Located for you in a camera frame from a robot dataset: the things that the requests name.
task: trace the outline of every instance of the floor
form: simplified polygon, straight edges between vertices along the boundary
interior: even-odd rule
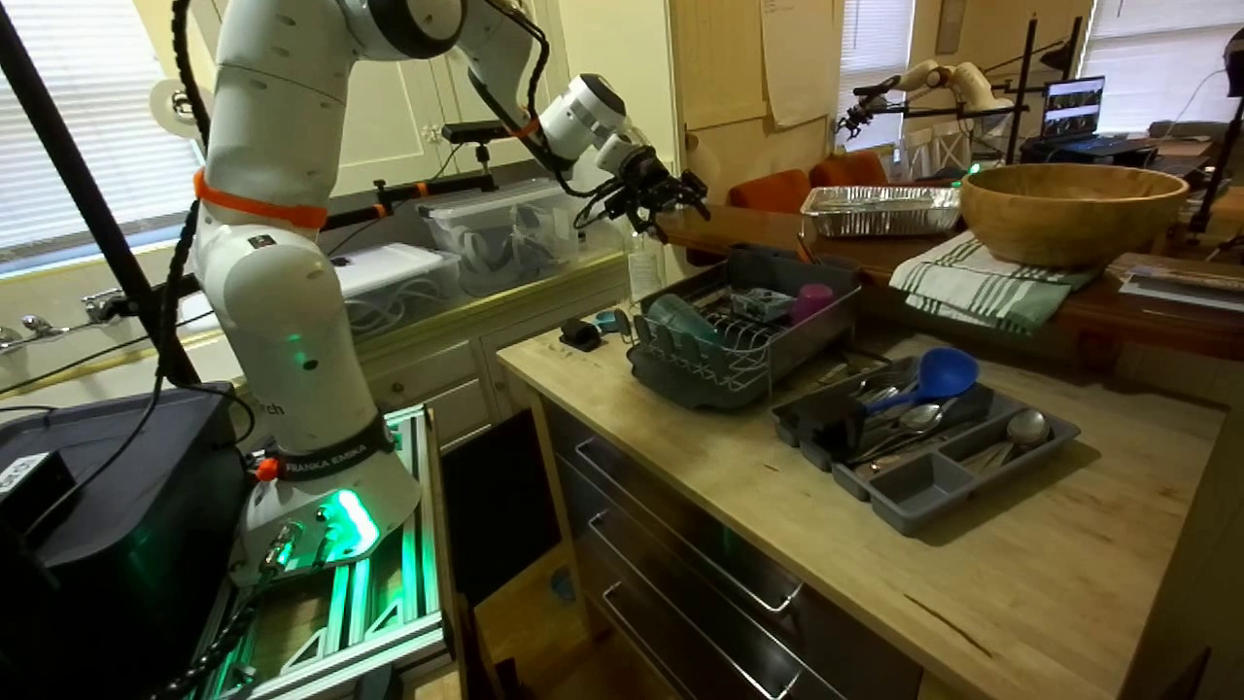
[[[555,547],[476,608],[493,660],[513,658],[539,700],[678,698],[621,635],[590,639],[577,606],[550,587],[567,562],[566,547]]]

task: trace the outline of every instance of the laptop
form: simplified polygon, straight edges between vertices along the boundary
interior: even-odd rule
[[[1106,158],[1143,148],[1142,142],[1097,136],[1106,78],[1082,77],[1045,87],[1041,140],[1059,150]]]

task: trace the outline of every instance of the laptop screen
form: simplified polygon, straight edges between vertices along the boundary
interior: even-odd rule
[[[1051,82],[1045,88],[1045,119],[1041,122],[1041,137],[1061,138],[1096,133],[1097,116],[1101,112],[1101,93],[1105,90],[1105,77]]]

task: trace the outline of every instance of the blue ladle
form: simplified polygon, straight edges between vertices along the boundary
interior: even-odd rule
[[[972,389],[979,377],[980,366],[963,349],[934,347],[921,358],[916,390],[870,404],[868,415],[873,417],[903,404],[928,404],[958,397]]]

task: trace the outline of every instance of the orange strap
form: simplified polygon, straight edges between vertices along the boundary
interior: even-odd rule
[[[527,122],[527,126],[520,128],[519,131],[510,131],[510,136],[513,136],[514,138],[526,138],[532,133],[535,133],[537,128],[540,128],[540,119],[531,119],[530,122]]]
[[[199,172],[194,173],[194,195],[204,201],[211,201],[226,209],[245,211],[256,216],[286,220],[297,228],[318,230],[328,220],[328,209],[323,206],[282,206],[213,189],[203,177],[203,168],[199,168]]]

